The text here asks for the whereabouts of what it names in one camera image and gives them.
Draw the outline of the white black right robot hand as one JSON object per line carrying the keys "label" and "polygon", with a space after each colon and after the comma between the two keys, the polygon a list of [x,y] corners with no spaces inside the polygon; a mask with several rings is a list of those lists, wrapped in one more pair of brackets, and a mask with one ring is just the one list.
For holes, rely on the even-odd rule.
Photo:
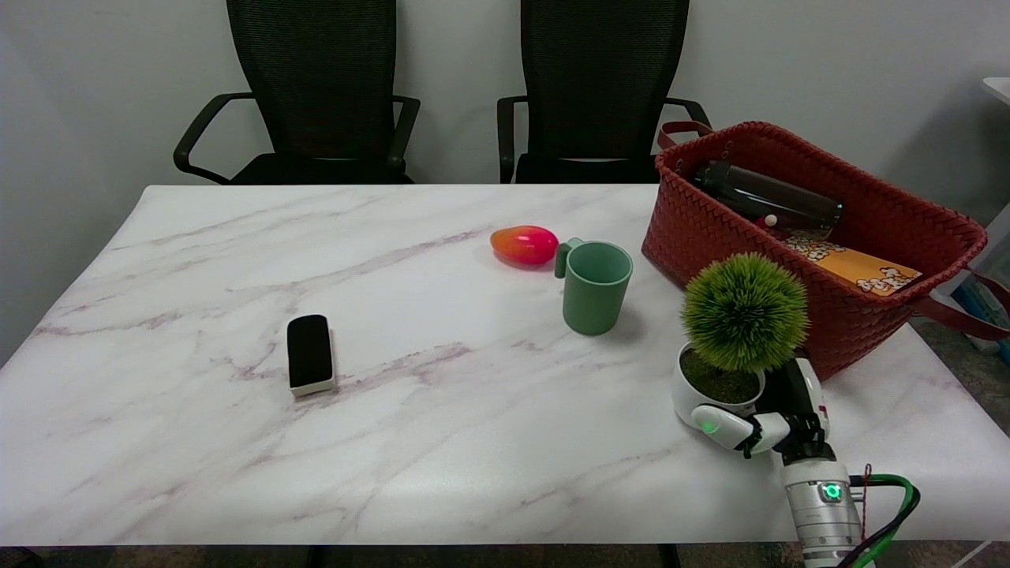
{"label": "white black right robot hand", "polygon": [[829,413],[821,382],[802,351],[769,372],[765,390],[749,416],[741,417],[715,404],[700,404],[692,410],[689,424],[744,459],[773,450],[785,466],[805,460],[836,460],[829,445]]}

